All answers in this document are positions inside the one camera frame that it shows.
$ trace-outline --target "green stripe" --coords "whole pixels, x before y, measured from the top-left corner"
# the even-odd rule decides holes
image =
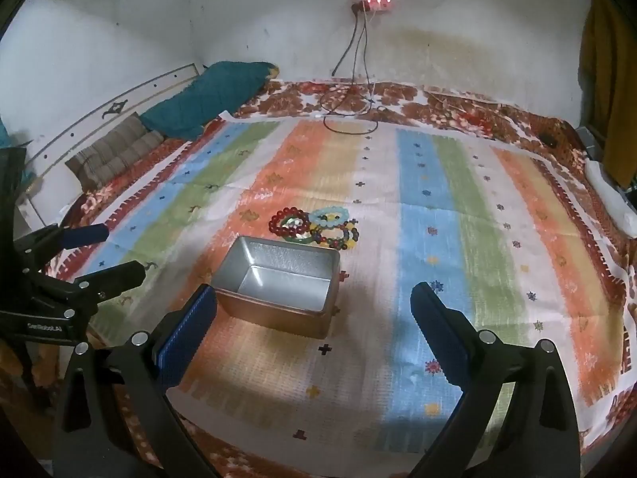
[[[526,330],[520,325],[524,323],[524,300],[506,240],[460,143],[441,136],[435,136],[434,143],[460,214],[464,272],[475,308],[475,327],[493,330],[504,343],[524,343]]]
[[[129,261],[153,261],[161,268],[178,236],[199,217],[199,211],[208,206],[213,195],[249,158],[259,141],[267,137],[277,126],[277,122],[251,124],[224,151],[211,157],[208,165],[184,186],[157,221],[146,227],[120,264]],[[216,186],[212,189],[206,188],[210,185]],[[191,213],[190,210],[194,206],[199,208]],[[146,292],[146,288],[146,285],[141,285],[123,296],[104,302],[91,322],[98,334],[109,341],[122,341],[122,338],[125,340],[135,329],[135,325],[127,325],[129,309],[128,306],[122,306],[122,298],[130,297],[132,301],[128,303],[136,303]]]

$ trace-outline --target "black cord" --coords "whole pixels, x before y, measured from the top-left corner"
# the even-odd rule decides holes
[[[356,12],[356,23],[358,23],[358,13],[357,12]],[[365,109],[364,111],[359,111],[359,112],[353,113],[353,114],[338,113],[336,110],[343,105],[345,100],[347,100],[347,97],[350,96],[350,94],[352,92],[352,88],[354,87],[354,81],[356,80],[356,60],[358,58],[358,50],[359,50],[359,47],[361,46],[361,39],[362,39],[363,34],[365,35],[365,46],[363,47],[362,61],[363,61],[363,65],[365,66],[365,76],[367,77],[367,91],[370,94],[369,98],[367,98],[367,101],[369,102],[369,107],[367,107],[367,109]],[[356,49],[354,51],[354,64],[352,66],[352,79],[350,81],[349,88],[345,92],[345,95],[343,95],[343,98],[341,98],[340,102],[336,105],[336,107],[332,108],[331,110],[324,106],[323,101],[324,101],[324,99],[325,99],[327,94],[334,93],[337,90],[330,89],[330,90],[325,91],[323,93],[323,95],[321,95],[321,98],[318,100],[318,103],[320,104],[321,108],[323,108],[324,110],[326,110],[328,112],[327,115],[323,116],[323,125],[326,127],[326,129],[329,129],[330,131],[332,131],[334,133],[358,136],[358,135],[368,135],[368,134],[373,133],[375,130],[378,129],[378,120],[377,119],[374,120],[376,123],[375,123],[375,125],[374,125],[374,127],[372,129],[370,129],[368,131],[365,131],[365,132],[362,132],[362,133],[352,133],[352,132],[348,132],[348,131],[339,131],[339,130],[336,130],[336,129],[332,129],[331,127],[329,127],[327,125],[327,117],[332,115],[332,114],[335,114],[337,116],[344,116],[344,117],[347,117],[347,116],[361,116],[361,115],[369,113],[371,111],[371,109],[372,109],[373,99],[371,97],[371,90],[370,90],[371,82],[369,80],[369,73],[367,72],[367,43],[368,43],[368,41],[369,41],[369,37],[367,35],[367,19],[364,19],[363,28],[362,28],[361,34],[359,35],[358,41],[356,42]]]
[[[345,56],[350,51],[350,48],[352,47],[352,44],[354,43],[354,38],[356,36],[356,30],[358,29],[358,12],[354,11],[354,19],[355,19],[354,32],[352,33],[352,38],[350,40],[350,43],[347,45],[347,48],[345,49],[345,52],[343,52],[343,55],[338,60],[338,63],[336,63],[336,68],[334,68],[334,70],[332,71],[332,77],[334,77],[336,75],[336,71],[338,70],[338,67],[341,65],[341,63],[343,62],[343,59],[345,59]]]

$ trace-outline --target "floral bedspread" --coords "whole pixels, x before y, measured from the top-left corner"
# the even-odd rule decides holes
[[[270,81],[262,94],[246,103],[235,116],[253,119],[284,116],[317,118],[327,113],[324,106],[328,109],[333,107],[342,100],[345,92],[349,92],[350,96],[339,107],[340,113],[359,113],[367,108],[365,98],[367,89],[362,85],[349,88],[348,84],[342,82]],[[616,290],[617,302],[624,303],[631,315],[637,317],[635,294],[637,282],[633,266],[635,242],[627,239],[615,228],[604,211],[598,196],[586,182],[584,176],[585,153],[575,131],[569,124],[555,118],[536,116],[515,106],[495,102],[482,95],[447,92],[439,88],[379,82],[373,87],[373,96],[375,99],[373,108],[358,118],[402,126],[430,125],[439,130],[460,131],[469,136],[515,145],[542,156],[563,179],[569,192],[575,197],[579,206],[578,213],[586,215],[595,230],[603,233],[601,250],[604,253],[600,252],[600,256],[593,255],[591,258],[594,260],[600,279],[606,282],[609,288]],[[113,180],[107,187],[84,196],[82,201],[71,211],[66,223],[70,225],[90,224],[123,192],[157,164],[166,161],[171,156],[174,157],[178,150],[187,156],[191,145],[194,143],[184,144],[177,140],[166,141],[147,158],[135,164],[130,171]],[[576,217],[571,219],[579,225],[582,238],[587,238],[590,232],[587,233],[581,228],[582,221]],[[627,277],[622,279],[621,274],[617,274],[615,269],[605,264],[604,255],[612,258],[615,263],[613,267],[623,268]],[[60,277],[70,275],[72,271],[66,269],[66,266],[72,263],[72,259],[73,257],[66,257],[54,261],[51,272]],[[533,301],[534,293],[531,291],[529,293],[533,296],[528,296],[528,300]],[[629,345],[629,340],[633,338],[633,333],[629,336],[625,332],[624,343]],[[626,367],[631,365],[629,346],[625,348],[622,358],[623,369],[626,370]],[[51,361],[50,354],[47,353],[42,361]],[[16,372],[15,369],[7,368],[6,370],[14,374]],[[54,373],[39,372],[36,378],[44,385],[51,384],[54,381]],[[0,391],[4,392],[5,397],[18,393],[11,390],[11,383],[7,379],[0,380]],[[122,405],[125,405],[127,397],[124,392],[119,395]],[[612,405],[607,416],[608,426],[612,427],[619,424],[623,417],[631,411],[637,402],[637,391],[633,387],[625,387],[620,392],[608,389],[607,395],[612,397]],[[138,429],[138,420],[129,408],[124,406],[122,411],[124,411],[127,424],[135,438],[140,454],[148,461],[157,463],[142,431]],[[223,476],[227,474],[238,477],[303,476],[302,473],[279,466],[271,461],[245,454],[187,421],[186,426],[197,444],[209,456]],[[589,433],[585,431],[580,433],[580,437],[583,449],[587,449],[595,443],[595,440],[591,439]]]

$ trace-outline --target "teal pillow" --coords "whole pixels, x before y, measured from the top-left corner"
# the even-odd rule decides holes
[[[275,66],[264,62],[215,63],[182,92],[156,104],[139,119],[148,129],[168,137],[195,140],[219,113],[234,113],[254,97],[271,68]]]
[[[0,118],[0,149],[5,147],[13,147],[11,139],[9,138],[9,133],[6,132],[6,127],[2,123],[2,119]]]
[[[12,142],[11,137],[9,136],[9,133],[6,130],[6,127],[2,123],[2,118],[0,118],[0,149],[5,149],[9,147],[14,147],[14,143]],[[26,188],[31,182],[31,180],[33,179],[33,177],[34,177],[33,172],[27,172],[25,170],[22,173],[22,181],[21,181],[22,188]]]

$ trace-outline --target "white wall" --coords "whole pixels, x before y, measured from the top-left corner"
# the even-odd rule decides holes
[[[189,0],[26,0],[0,41],[0,115],[38,145],[192,62]]]
[[[267,60],[283,79],[327,78],[352,33],[350,0],[191,0],[205,64]],[[578,124],[590,0],[393,0],[369,30],[375,78],[469,90]],[[351,76],[352,55],[337,75]]]

